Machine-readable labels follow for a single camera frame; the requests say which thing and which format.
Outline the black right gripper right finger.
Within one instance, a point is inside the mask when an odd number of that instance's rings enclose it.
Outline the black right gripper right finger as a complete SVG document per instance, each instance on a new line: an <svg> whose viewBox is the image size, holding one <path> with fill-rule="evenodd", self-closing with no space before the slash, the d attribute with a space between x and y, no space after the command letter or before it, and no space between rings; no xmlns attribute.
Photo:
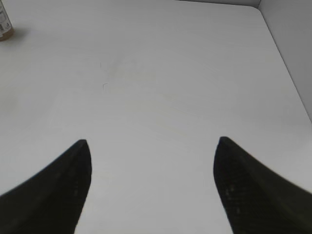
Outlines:
<svg viewBox="0 0 312 234"><path fill-rule="evenodd" d="M312 232L312 194L262 164L227 136L219 139L213 176L234 234Z"/></svg>

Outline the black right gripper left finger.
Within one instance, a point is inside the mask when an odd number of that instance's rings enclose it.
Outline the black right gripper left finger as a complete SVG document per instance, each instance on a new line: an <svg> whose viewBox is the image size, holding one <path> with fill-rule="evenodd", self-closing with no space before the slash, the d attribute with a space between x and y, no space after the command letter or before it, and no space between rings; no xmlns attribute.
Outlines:
<svg viewBox="0 0 312 234"><path fill-rule="evenodd" d="M87 140L80 139L37 174L0 196L2 234L73 234L92 178Z"/></svg>

